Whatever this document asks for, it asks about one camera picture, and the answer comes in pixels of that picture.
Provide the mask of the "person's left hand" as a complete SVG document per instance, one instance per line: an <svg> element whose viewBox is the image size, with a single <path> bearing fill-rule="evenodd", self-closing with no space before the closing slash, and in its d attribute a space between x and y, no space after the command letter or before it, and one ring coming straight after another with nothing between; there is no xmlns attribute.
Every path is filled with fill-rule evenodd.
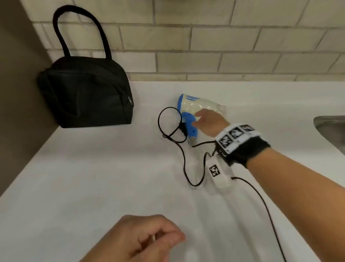
<svg viewBox="0 0 345 262"><path fill-rule="evenodd" d="M123 216L80 262L130 262L159 238L185 241L184 232L163 215Z"/></svg>

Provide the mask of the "stainless steel sink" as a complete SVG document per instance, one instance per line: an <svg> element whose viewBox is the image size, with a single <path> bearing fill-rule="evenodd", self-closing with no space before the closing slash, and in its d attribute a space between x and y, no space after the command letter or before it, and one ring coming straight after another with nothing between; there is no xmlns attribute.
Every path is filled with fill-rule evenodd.
<svg viewBox="0 0 345 262"><path fill-rule="evenodd" d="M345 155L345 116L317 116L313 123L317 131Z"/></svg>

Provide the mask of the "person's right hand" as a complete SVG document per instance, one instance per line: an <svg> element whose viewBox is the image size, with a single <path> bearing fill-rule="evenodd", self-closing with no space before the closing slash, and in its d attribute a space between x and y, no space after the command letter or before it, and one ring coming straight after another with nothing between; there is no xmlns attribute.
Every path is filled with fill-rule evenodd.
<svg viewBox="0 0 345 262"><path fill-rule="evenodd" d="M230 125L221 114L213 110L201 109L195 113L195 117L199 118L196 121L205 121L207 123L206 129L199 130L205 135L213 138Z"/></svg>

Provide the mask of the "person's right forearm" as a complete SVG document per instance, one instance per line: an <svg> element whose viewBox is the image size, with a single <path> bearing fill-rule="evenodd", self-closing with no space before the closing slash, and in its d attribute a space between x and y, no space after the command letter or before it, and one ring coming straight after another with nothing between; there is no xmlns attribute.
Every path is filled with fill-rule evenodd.
<svg viewBox="0 0 345 262"><path fill-rule="evenodd" d="M345 262L345 188L267 148L247 169L322 262Z"/></svg>

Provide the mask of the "black fabric handbag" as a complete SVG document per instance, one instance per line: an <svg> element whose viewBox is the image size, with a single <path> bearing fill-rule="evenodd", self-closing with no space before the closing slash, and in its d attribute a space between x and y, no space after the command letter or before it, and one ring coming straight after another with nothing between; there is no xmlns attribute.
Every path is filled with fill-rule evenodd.
<svg viewBox="0 0 345 262"><path fill-rule="evenodd" d="M71 56L58 28L67 12L90 18L99 30L105 58ZM64 56L37 75L41 95L62 128L88 128L132 123L134 102L124 69L112 59L106 34L87 10L73 5L59 7L53 15L54 31Z"/></svg>

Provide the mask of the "marker-covered wrist band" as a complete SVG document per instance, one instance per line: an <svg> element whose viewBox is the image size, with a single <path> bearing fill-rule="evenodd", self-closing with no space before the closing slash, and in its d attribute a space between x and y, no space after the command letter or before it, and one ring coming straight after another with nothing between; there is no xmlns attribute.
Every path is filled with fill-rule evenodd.
<svg viewBox="0 0 345 262"><path fill-rule="evenodd" d="M215 137L215 149L228 166L236 163L247 168L248 160L270 147L261 133L247 124L230 124Z"/></svg>

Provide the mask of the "white and blue hair dryer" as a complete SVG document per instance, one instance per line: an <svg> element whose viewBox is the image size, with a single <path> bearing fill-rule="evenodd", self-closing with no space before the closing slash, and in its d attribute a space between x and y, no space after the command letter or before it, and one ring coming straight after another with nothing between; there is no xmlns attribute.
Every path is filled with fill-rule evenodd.
<svg viewBox="0 0 345 262"><path fill-rule="evenodd" d="M222 116L226 114L226 107L211 100L197 98L195 96L181 94L177 109L181 113L183 123L186 126L188 143L191 146L196 145L198 130L192 126L192 122L196 121L195 113L201 109L213 110Z"/></svg>

